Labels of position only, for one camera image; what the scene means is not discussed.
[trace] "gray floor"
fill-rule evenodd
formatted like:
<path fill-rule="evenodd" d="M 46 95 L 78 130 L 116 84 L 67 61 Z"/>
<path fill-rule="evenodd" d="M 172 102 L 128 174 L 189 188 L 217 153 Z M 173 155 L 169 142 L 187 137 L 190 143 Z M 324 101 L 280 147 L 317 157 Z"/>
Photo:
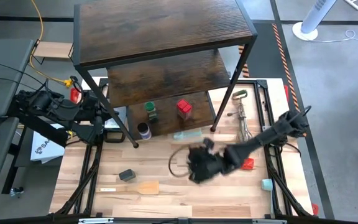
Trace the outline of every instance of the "gray floor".
<path fill-rule="evenodd" d="M 85 0 L 36 2 L 43 16 L 72 16 L 72 5 Z M 252 19 L 273 19 L 269 0 L 244 2 Z M 276 2 L 282 20 L 302 20 L 314 3 L 302 0 Z M 14 4 L 2 0 L 0 15 L 36 16 L 36 13 L 29 0 L 18 0 Z M 325 20 L 358 21 L 358 12 L 338 0 Z M 72 41 L 71 23 L 46 22 L 44 25 L 44 40 Z M 283 29 L 301 97 L 305 105 L 313 106 L 308 119 L 335 217 L 358 221 L 358 42 L 303 42 L 293 36 L 290 25 L 284 25 Z M 347 29 L 355 30 L 358 36 L 358 26 L 320 26 L 318 39 L 342 39 Z M 37 39 L 39 32 L 38 22 L 0 22 L 0 38 Z M 227 69 L 232 72 L 238 59 L 237 47 L 220 51 Z M 76 75 L 69 61 L 46 60 L 37 67 L 53 77 Z M 26 71 L 37 75 L 31 68 Z M 106 75 L 106 72 L 98 70 L 93 75 Z M 29 78 L 24 78 L 23 82 L 36 86 L 36 82 Z M 52 88 L 68 96 L 64 86 L 53 85 Z M 311 200 L 321 204 L 306 145 L 302 140 L 299 143 Z M 0 176 L 0 190 L 10 160 L 8 157 Z M 58 168 L 20 169 L 15 185 L 25 187 L 26 192 L 21 198 L 0 195 L 0 218 L 45 215 L 57 174 Z"/>

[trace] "wooden board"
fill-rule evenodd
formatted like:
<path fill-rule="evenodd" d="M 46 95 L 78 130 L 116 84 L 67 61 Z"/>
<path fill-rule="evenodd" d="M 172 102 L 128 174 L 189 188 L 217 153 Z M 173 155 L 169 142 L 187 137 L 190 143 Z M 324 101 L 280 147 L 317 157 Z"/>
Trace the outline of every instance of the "wooden board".
<path fill-rule="evenodd" d="M 252 37 L 235 0 L 100 0 L 75 11 L 82 65 Z"/>
<path fill-rule="evenodd" d="M 35 49 L 34 56 L 46 58 L 70 58 L 73 44 L 40 41 Z"/>
<path fill-rule="evenodd" d="M 287 99 L 281 79 L 268 79 L 270 99 L 274 118 L 288 109 Z M 243 101 L 250 131 L 256 135 L 259 130 L 258 115 L 252 87 L 238 85 L 234 91 L 248 90 L 248 97 Z M 214 109 L 217 111 L 226 89 L 210 91 Z M 214 134 L 209 126 L 202 129 L 203 137 L 209 137 L 219 144 L 236 141 L 238 119 L 225 114 L 236 111 L 236 104 L 230 101 L 224 111 Z M 137 177 L 134 182 L 159 180 L 159 195 L 139 195 L 136 193 L 95 194 L 92 214 L 103 212 L 105 217 L 209 217 L 209 218 L 263 218 L 269 213 L 270 196 L 261 189 L 261 180 L 267 178 L 264 151 L 260 148 L 250 156 L 255 159 L 254 170 L 237 170 L 228 176 L 217 176 L 202 185 L 190 182 L 187 177 L 175 178 L 167 167 L 171 153 L 184 144 L 200 141 L 202 138 L 173 141 L 172 135 L 139 141 L 139 148 L 134 149 L 129 141 L 120 144 L 104 144 L 99 167 L 96 188 L 122 184 L 118 173 L 132 169 Z M 295 139 L 289 139 L 296 145 Z M 85 145 L 72 144 L 66 149 L 58 176 L 50 211 L 57 211 L 71 196 L 78 185 Z M 185 151 L 173 159 L 175 172 L 186 171 Z M 312 212 L 308 188 L 299 153 L 285 146 L 282 152 L 283 165 L 289 189 L 308 212 Z M 282 211 L 283 200 L 280 193 L 279 202 Z"/>
<path fill-rule="evenodd" d="M 218 50 L 118 65 L 108 76 L 114 108 L 229 86 Z"/>
<path fill-rule="evenodd" d="M 149 124 L 152 135 L 159 136 L 213 124 L 215 115 L 208 97 L 206 92 L 201 92 L 154 101 L 158 121 Z M 180 99 L 185 99 L 193 107 L 191 118 L 186 121 L 177 113 L 176 104 Z M 143 122 L 148 123 L 149 120 L 144 103 L 128 106 L 127 117 L 129 132 L 134 139 L 141 139 L 137 125 Z"/>

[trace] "wooden spatula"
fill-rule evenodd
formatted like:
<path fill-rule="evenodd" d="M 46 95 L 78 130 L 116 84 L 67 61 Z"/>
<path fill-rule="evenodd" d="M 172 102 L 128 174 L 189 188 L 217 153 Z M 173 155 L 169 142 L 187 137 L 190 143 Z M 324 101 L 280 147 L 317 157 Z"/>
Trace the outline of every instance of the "wooden spatula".
<path fill-rule="evenodd" d="M 138 192 L 142 195 L 158 195 L 160 184 L 158 181 L 145 181 L 127 186 L 100 188 L 99 192 Z"/>

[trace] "red object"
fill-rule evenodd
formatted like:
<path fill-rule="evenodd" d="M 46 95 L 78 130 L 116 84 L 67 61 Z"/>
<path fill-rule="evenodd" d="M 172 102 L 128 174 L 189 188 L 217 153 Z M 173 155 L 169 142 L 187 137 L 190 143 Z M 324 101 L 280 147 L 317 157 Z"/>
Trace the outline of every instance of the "red object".
<path fill-rule="evenodd" d="M 318 205 L 312 203 L 311 208 L 313 209 L 313 215 L 318 215 Z"/>
<path fill-rule="evenodd" d="M 244 159 L 244 164 L 242 165 L 242 170 L 252 170 L 254 168 L 254 159 L 248 158 Z"/>
<path fill-rule="evenodd" d="M 284 85 L 284 90 L 285 90 L 285 95 L 287 96 L 287 102 L 290 101 L 289 97 L 288 97 L 288 86 Z"/>
<path fill-rule="evenodd" d="M 73 103 L 77 103 L 78 102 L 78 97 L 80 96 L 80 92 L 78 92 L 75 88 L 72 88 L 70 90 L 70 100 Z"/>
<path fill-rule="evenodd" d="M 178 114 L 183 118 L 187 119 L 191 115 L 191 109 L 193 107 L 186 100 L 181 99 L 177 103 Z"/>

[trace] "dark wood shelf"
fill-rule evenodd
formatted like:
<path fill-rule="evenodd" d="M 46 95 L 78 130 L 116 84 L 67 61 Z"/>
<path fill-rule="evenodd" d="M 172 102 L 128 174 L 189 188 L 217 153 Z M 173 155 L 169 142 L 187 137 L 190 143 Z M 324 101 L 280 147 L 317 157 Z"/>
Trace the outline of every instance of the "dark wood shelf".
<path fill-rule="evenodd" d="M 192 117 L 186 121 L 182 120 L 177 114 L 176 103 L 180 99 L 185 99 L 193 107 Z M 214 123 L 215 112 L 208 92 L 192 93 L 156 100 L 154 103 L 157 109 L 158 121 L 153 124 L 149 123 L 149 117 L 147 116 L 143 103 L 128 106 L 127 117 L 129 132 L 134 139 L 141 139 L 137 131 L 137 125 L 142 122 L 149 124 L 152 136 L 200 128 Z"/>
<path fill-rule="evenodd" d="M 227 87 L 229 75 L 217 50 L 207 50 L 108 70 L 114 108 Z"/>
<path fill-rule="evenodd" d="M 99 0 L 76 5 L 74 15 L 74 63 L 83 67 L 246 44 L 256 35 L 236 0 Z"/>

